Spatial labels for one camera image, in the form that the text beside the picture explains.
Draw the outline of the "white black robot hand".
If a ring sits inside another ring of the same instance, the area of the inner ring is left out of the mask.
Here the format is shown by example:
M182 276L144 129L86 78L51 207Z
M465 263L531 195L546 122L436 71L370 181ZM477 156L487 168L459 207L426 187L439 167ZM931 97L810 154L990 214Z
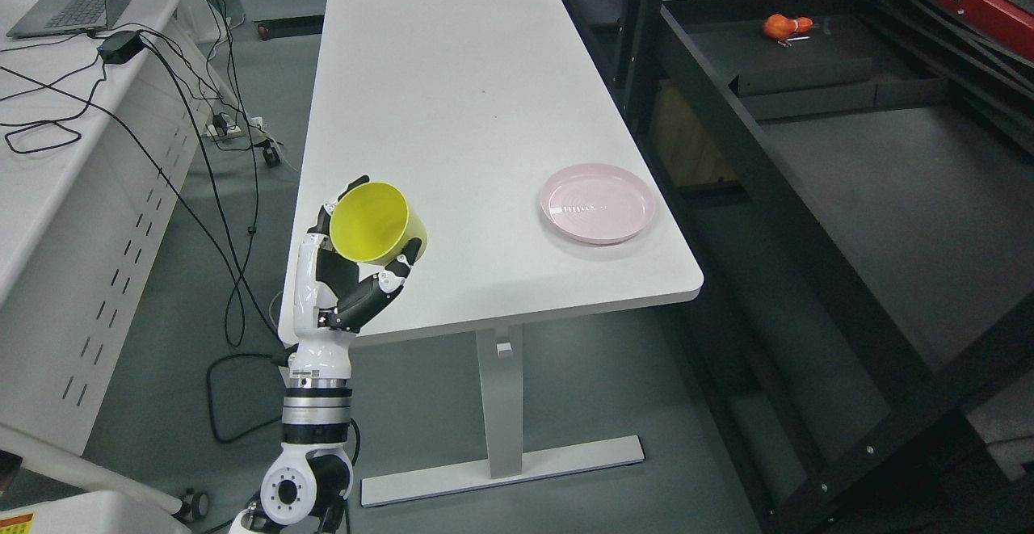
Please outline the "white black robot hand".
M331 213L352 188L367 182L373 181L363 174L344 192L325 200L296 248L291 310L296 342L285 360L287 382L348 381L351 343L398 298L416 264L405 254L385 266L358 264L334 250Z

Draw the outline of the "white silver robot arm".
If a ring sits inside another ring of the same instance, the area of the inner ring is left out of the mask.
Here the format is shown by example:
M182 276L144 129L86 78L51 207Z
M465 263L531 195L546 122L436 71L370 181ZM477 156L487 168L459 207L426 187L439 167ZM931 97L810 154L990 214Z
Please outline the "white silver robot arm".
M306 518L318 520L317 533L336 533L346 523L354 478L346 450L351 395L346 380L288 382L280 456L230 522L232 533L280 533Z

